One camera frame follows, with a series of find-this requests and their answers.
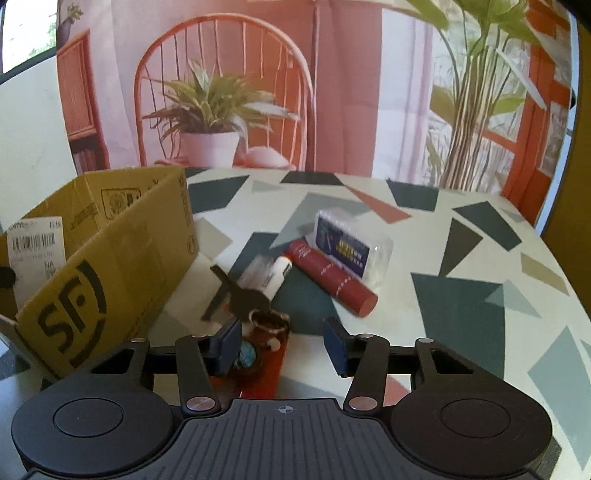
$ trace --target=barcode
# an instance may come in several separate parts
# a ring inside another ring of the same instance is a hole
[[[12,248],[16,252],[41,250],[56,244],[54,233],[42,233],[39,235],[17,236],[12,239]]]

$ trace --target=window frame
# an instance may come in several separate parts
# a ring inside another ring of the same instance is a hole
[[[15,67],[11,68],[7,72],[4,72],[3,67],[3,59],[2,59],[2,39],[4,36],[4,16],[6,11],[6,4],[8,0],[0,0],[0,85],[4,82],[9,81],[11,78],[15,77],[19,73],[24,72],[25,70],[34,67],[38,63],[45,61],[54,57],[57,53],[57,49],[55,47],[49,48],[46,51],[42,51],[41,53],[35,55],[34,57],[25,60],[24,62],[16,65]]]

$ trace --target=wooden cabinet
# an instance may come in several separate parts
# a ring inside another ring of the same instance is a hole
[[[61,105],[78,173],[108,168],[90,61],[89,32],[72,38],[57,52]]]

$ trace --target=black gripper pad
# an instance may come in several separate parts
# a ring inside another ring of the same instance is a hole
[[[187,421],[161,456],[118,478],[448,480],[403,456],[380,422],[350,417],[330,398],[235,400],[219,417]],[[39,472],[29,476],[48,479]]]

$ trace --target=orange chair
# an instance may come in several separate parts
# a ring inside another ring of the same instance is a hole
[[[272,147],[296,169],[304,170],[307,152],[315,157],[314,92],[304,55],[287,34],[270,23],[229,13],[204,15],[177,25],[142,57],[134,82],[141,165],[186,162],[178,134],[163,141],[160,136],[168,125],[152,128],[155,121],[142,117],[169,103],[164,85],[153,80],[186,78],[188,59],[198,61],[208,72],[246,74],[256,80],[257,87],[273,92],[277,105],[296,113],[298,122],[270,120],[272,132],[251,129],[248,147]]]

